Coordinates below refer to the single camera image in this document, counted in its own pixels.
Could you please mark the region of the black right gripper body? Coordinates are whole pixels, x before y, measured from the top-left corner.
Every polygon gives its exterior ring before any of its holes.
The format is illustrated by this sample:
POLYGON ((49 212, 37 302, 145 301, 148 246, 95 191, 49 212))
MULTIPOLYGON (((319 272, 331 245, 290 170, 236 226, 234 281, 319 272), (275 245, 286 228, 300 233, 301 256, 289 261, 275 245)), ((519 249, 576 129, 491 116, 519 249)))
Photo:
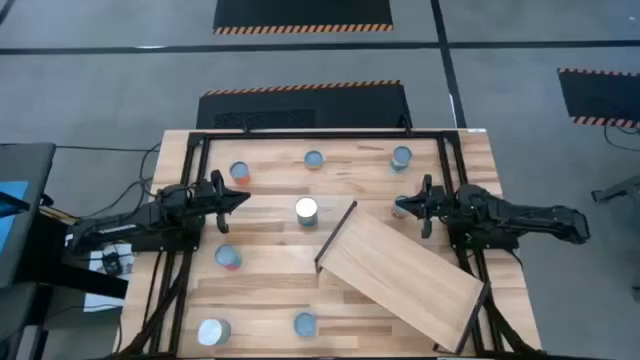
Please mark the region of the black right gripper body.
POLYGON ((446 194, 443 186, 434 186, 431 175, 425 175, 421 190, 420 214, 423 216, 422 238, 432 234, 432 218, 444 218, 454 208, 454 198, 446 194))

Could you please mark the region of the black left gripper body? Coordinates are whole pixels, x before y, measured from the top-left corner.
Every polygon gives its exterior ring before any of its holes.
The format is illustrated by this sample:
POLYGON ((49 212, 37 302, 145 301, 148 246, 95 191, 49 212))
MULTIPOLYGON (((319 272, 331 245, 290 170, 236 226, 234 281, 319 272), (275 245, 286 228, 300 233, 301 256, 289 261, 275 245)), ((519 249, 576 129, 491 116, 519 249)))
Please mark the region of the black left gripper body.
POLYGON ((194 183, 193 201, 198 214, 216 214, 216 226, 218 230, 226 234, 229 225, 226 221, 228 213, 227 201, 224 198, 226 187, 219 170, 213 170, 208 180, 202 179, 194 183))

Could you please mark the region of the orange label can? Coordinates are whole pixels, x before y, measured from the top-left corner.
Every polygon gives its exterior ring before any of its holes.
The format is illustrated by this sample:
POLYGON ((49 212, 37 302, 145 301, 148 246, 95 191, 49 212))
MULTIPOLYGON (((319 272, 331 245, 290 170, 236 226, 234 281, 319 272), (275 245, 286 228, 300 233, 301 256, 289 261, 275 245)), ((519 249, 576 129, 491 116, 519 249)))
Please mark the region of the orange label can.
POLYGON ((236 161, 231 165, 230 175, 233 181, 241 186, 248 185, 251 181, 249 167, 243 161, 236 161))

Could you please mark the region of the red green label can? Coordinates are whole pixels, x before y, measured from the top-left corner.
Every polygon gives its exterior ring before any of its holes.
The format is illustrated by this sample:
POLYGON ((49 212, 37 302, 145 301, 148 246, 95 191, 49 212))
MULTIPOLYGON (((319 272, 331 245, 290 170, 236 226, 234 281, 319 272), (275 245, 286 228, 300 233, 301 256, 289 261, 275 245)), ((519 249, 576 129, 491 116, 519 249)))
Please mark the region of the red green label can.
POLYGON ((242 265, 240 254, 228 244, 221 245, 216 249, 215 262, 229 271, 238 270, 242 265))

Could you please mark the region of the tall blue can silver lid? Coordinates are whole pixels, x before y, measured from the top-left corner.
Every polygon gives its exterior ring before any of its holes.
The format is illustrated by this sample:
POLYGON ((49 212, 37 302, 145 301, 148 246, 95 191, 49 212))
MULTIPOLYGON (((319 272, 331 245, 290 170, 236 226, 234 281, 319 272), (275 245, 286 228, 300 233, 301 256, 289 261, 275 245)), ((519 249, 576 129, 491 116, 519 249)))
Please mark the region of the tall blue can silver lid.
POLYGON ((318 222, 318 204, 311 197, 302 197, 295 204, 297 222, 301 226, 313 227, 318 222))

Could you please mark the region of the wide silver lid can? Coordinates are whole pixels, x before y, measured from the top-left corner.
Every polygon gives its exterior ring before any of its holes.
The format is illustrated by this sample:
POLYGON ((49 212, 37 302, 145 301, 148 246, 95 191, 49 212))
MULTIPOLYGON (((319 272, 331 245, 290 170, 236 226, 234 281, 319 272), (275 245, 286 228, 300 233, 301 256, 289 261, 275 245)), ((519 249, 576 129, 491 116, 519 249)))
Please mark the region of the wide silver lid can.
POLYGON ((197 340, 200 345, 224 345, 231 336, 231 325, 222 319, 206 319, 200 323, 197 340))

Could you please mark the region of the small blue can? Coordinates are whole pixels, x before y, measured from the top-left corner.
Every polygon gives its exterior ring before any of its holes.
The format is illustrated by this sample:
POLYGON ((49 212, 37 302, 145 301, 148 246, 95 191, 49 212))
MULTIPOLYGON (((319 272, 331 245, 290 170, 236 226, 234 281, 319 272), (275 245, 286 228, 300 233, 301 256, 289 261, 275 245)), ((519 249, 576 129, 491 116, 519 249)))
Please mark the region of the small blue can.
POLYGON ((294 331, 301 337, 314 337, 316 335, 316 316, 310 312, 300 312, 294 319, 294 331))

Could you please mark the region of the wooden shelf black ends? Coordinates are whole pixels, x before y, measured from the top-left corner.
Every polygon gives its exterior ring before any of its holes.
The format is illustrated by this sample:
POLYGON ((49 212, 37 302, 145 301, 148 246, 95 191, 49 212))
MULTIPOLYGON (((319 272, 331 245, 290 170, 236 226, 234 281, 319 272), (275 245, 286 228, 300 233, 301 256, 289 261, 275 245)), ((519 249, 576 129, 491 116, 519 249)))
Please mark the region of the wooden shelf black ends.
POLYGON ((352 202, 316 255, 326 270, 447 351, 459 354, 488 285, 352 202))

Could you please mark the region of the black mat striped edge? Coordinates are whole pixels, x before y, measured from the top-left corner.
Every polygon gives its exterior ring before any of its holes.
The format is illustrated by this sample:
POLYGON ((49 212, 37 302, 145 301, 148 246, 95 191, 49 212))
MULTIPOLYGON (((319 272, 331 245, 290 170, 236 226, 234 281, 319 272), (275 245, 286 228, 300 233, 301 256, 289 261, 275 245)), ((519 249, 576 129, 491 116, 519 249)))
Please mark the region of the black mat striped edge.
POLYGON ((390 0, 217 0, 216 35, 391 32, 390 0))
POLYGON ((574 124, 640 130, 640 73, 558 68, 574 124))
POLYGON ((211 90, 198 129, 404 128, 413 126, 398 80, 211 90))

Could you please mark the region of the small black device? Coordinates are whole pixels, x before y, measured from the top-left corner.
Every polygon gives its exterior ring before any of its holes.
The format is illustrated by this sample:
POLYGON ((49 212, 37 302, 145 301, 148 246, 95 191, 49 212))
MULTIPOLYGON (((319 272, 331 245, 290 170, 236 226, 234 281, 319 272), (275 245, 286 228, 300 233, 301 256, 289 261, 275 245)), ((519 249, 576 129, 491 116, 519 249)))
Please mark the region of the small black device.
POLYGON ((123 271, 120 255, 117 252, 105 254, 101 258, 104 272, 110 276, 120 276, 123 271))

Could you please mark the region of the white paper sheet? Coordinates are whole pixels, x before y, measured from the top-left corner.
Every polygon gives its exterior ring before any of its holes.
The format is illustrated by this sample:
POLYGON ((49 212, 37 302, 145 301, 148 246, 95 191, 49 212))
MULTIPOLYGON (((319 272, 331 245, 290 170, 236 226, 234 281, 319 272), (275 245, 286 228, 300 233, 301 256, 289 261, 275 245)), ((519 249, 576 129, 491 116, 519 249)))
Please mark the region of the white paper sheet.
MULTIPOLYGON (((109 255, 111 255, 112 257, 118 257, 121 271, 118 273, 117 277, 119 279, 129 281, 134 265, 134 255, 131 250, 130 244, 116 243, 107 245, 103 250, 92 251, 89 255, 89 269, 94 272, 106 274, 107 270, 105 268, 105 257, 109 255)), ((106 311, 110 309, 120 308, 123 305, 123 299, 88 293, 84 298, 83 311, 106 311)))

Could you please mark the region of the black desk support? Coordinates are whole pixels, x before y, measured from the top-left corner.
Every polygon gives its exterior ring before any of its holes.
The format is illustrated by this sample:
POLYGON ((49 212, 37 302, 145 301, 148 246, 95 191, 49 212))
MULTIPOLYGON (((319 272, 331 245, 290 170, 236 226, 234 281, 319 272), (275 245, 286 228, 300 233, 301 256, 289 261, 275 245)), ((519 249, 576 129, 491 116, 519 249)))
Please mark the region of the black desk support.
POLYGON ((23 280, 123 299, 128 282, 64 262, 68 226, 37 214, 27 235, 19 267, 23 280))

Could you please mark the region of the grey stand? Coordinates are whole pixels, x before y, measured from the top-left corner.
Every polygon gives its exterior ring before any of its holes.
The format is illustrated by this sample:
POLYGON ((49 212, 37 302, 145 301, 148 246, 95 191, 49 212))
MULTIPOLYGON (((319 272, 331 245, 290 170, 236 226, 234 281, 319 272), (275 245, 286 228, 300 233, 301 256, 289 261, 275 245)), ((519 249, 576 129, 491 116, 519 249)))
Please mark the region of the grey stand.
POLYGON ((595 203, 606 203, 617 197, 629 197, 640 202, 640 176, 633 176, 604 190, 594 190, 591 197, 595 203))

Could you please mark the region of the grey desk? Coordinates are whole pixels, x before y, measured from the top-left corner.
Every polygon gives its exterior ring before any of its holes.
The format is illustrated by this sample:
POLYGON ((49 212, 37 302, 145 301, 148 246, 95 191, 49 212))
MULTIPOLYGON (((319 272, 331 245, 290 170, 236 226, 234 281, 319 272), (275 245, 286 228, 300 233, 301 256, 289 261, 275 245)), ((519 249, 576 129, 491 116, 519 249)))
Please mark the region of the grey desk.
POLYGON ((54 153, 53 143, 0 145, 0 192, 29 205, 28 211, 0 219, 0 288, 14 282, 54 153))

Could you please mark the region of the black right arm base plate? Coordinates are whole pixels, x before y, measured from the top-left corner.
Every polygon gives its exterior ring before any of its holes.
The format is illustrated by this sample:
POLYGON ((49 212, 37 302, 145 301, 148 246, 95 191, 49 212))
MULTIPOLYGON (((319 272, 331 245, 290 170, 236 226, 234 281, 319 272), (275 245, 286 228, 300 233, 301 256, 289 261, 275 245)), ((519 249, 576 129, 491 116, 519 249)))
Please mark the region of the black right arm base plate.
POLYGON ((452 244, 463 249, 513 250, 519 247, 521 233, 497 224, 453 222, 446 227, 453 236, 452 244))

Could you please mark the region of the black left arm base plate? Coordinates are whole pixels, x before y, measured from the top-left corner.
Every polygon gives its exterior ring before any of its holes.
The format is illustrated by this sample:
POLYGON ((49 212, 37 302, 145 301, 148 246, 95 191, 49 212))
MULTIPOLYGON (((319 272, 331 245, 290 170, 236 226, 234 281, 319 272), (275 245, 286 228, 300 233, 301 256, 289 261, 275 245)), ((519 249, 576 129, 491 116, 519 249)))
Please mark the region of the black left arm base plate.
POLYGON ((124 241, 133 252, 192 251, 200 246, 201 231, 192 229, 166 229, 144 231, 124 241))

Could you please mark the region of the black metal table frame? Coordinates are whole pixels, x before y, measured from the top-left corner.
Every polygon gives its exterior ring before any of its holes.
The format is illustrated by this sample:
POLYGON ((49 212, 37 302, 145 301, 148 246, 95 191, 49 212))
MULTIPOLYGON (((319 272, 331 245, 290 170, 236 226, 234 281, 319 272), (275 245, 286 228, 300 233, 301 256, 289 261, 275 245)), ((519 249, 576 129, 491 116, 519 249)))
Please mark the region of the black metal table frame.
POLYGON ((429 131, 406 135, 397 130, 329 130, 271 132, 250 137, 215 130, 209 147, 209 169, 227 171, 236 161, 249 166, 249 200, 229 218, 221 234, 209 219, 195 252, 186 292, 177 356, 195 358, 281 358, 347 360, 371 357, 429 357, 434 343, 329 272, 318 273, 314 259, 349 205, 418 240, 421 225, 396 219, 392 201, 413 195, 425 175, 435 183, 478 184, 493 194, 502 191, 489 138, 482 131, 446 132, 437 140, 429 131), (393 150, 412 152, 409 167, 390 167, 393 150), (305 153, 325 157, 321 169, 304 165, 305 153), (297 222, 295 204, 311 197, 318 204, 313 227, 297 222), (229 271, 215 262, 215 251, 231 245, 242 265, 229 271), (314 337, 294 331, 300 312, 316 316, 314 337), (231 325, 224 345, 197 340, 200 323, 222 319, 231 325))

